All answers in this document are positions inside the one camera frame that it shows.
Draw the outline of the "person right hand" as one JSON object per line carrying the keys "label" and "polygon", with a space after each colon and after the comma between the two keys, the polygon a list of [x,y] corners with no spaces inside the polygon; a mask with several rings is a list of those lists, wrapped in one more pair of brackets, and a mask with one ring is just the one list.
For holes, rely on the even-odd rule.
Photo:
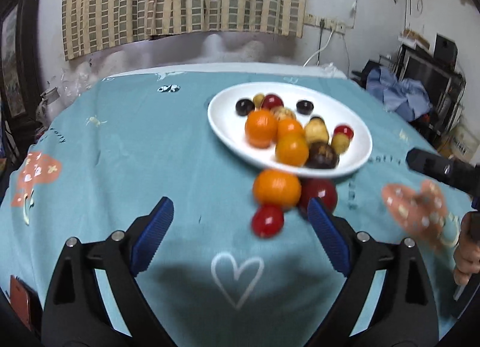
{"label": "person right hand", "polygon": [[470,236],[470,225],[474,216],[473,212],[464,215],[460,226],[459,242],[453,255],[455,261],[453,276],[459,286],[465,286],[471,276],[479,273],[479,244]]}

